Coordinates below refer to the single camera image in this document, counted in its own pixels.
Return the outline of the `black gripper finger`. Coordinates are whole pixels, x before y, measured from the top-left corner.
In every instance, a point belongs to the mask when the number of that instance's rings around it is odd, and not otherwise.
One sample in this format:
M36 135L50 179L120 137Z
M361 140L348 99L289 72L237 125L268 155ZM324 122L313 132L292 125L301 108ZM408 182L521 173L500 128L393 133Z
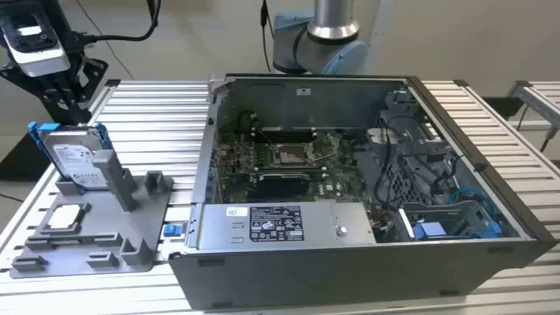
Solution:
M62 72L29 77L14 64L1 68L1 77L20 89L36 96L45 108L68 111L64 88L68 82Z
M88 58L84 54L69 55L69 112L84 114L90 97L100 85L100 81L108 69L108 63L102 60Z

